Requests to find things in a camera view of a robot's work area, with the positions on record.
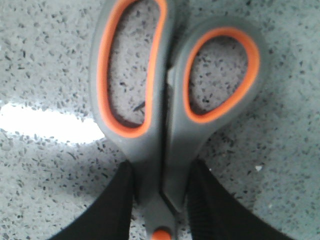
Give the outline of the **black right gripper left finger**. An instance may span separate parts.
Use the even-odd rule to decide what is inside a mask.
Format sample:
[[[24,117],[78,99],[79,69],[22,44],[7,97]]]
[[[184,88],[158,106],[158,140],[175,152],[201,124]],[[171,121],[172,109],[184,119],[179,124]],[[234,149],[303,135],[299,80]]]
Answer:
[[[127,240],[134,197],[134,171],[128,161],[119,168],[97,200],[52,240]]]

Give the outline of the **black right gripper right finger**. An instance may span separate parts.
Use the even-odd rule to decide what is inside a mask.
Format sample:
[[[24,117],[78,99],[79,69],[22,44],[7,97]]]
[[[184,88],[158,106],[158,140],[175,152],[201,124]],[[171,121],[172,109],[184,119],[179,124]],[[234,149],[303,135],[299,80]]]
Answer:
[[[194,240],[289,239],[241,205],[202,160],[191,164],[187,211]]]

